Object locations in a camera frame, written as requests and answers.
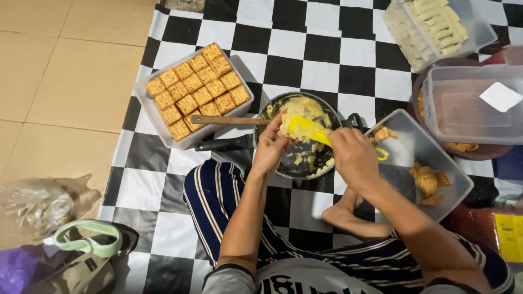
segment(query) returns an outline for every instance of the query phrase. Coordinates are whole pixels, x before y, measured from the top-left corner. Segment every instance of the tile floor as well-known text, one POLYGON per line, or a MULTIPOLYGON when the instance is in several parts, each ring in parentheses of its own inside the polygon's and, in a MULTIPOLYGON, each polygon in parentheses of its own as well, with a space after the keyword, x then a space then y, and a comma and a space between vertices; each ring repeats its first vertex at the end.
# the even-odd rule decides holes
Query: tile floor
MULTIPOLYGON (((0 183, 87 175, 104 194, 155 3, 0 0, 0 183)), ((91 202, 82 217, 97 216, 91 202)), ((0 228, 0 250, 29 243, 0 228)))

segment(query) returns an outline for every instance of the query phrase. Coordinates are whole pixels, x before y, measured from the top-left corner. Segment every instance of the checkered tablecloth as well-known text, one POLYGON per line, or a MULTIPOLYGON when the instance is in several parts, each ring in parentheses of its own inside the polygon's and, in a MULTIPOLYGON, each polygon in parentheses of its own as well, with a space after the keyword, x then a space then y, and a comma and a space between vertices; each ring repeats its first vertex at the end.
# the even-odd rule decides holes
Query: checkered tablecloth
MULTIPOLYGON (((499 40, 471 58, 486 59, 506 44, 523 44, 522 0, 474 0, 499 40)), ((207 0, 204 13, 156 6, 137 79, 212 42, 218 43, 255 95, 248 116, 290 91, 316 94, 346 118, 357 112, 365 127, 406 108, 416 74, 387 30, 390 0, 207 0)), ((225 127, 208 139, 251 133, 225 127)), ((206 159, 247 170, 253 151, 195 152, 164 147, 137 98, 131 96, 99 218, 126 224, 140 238, 116 263, 117 293, 199 293, 211 269, 182 201, 187 172, 206 159)), ((521 183, 495 177, 492 162, 457 159, 475 187, 471 196, 521 193, 521 183)), ((319 220, 345 189, 340 175, 297 181, 270 179, 266 214, 293 245, 325 250, 356 242, 319 220)), ((357 215, 374 219, 367 203, 357 215)))

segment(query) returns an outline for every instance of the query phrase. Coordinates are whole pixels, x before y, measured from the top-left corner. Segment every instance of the green strap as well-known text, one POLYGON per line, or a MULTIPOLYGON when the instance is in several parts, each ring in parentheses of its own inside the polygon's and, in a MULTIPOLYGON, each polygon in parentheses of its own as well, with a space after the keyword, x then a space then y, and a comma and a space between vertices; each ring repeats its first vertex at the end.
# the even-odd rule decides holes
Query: green strap
POLYGON ((111 257, 117 254, 122 247, 122 239, 121 232, 114 225, 90 219, 77 220, 67 223, 60 227, 53 236, 55 245, 58 246, 58 248, 61 250, 79 250, 85 253, 93 252, 99 257, 111 257), (86 237, 85 239, 68 242, 65 240, 64 236, 69 230, 74 228, 86 229, 104 235, 113 236, 116 238, 116 241, 111 244, 101 245, 91 237, 86 237))

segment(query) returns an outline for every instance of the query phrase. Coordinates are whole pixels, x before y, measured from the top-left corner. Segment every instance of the wooden spoon handle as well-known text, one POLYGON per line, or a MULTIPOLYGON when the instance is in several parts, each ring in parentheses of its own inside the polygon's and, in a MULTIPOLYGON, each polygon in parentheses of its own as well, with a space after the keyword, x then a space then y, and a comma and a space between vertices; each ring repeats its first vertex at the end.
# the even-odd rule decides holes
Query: wooden spoon handle
POLYGON ((192 115, 191 122, 206 125, 268 125, 270 123, 270 120, 245 117, 192 115))

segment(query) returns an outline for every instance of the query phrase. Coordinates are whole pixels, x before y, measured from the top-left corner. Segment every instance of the navy striped pants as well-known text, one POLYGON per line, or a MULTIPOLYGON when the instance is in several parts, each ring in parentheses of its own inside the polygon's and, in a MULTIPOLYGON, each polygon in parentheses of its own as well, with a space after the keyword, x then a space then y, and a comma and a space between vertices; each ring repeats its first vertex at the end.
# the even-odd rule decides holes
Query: navy striped pants
MULTIPOLYGON (((213 267, 220 254, 223 232, 238 205, 244 185, 239 168, 215 160, 205 161, 185 178, 184 201, 213 267)), ((494 293, 512 291, 513 275, 496 252, 487 246, 470 243, 457 234, 454 236, 481 266, 494 293)), ((285 258, 304 257, 329 263, 384 293, 419 293, 423 289, 420 267, 394 231, 385 240, 310 252, 283 239, 264 216, 257 267, 285 258)))

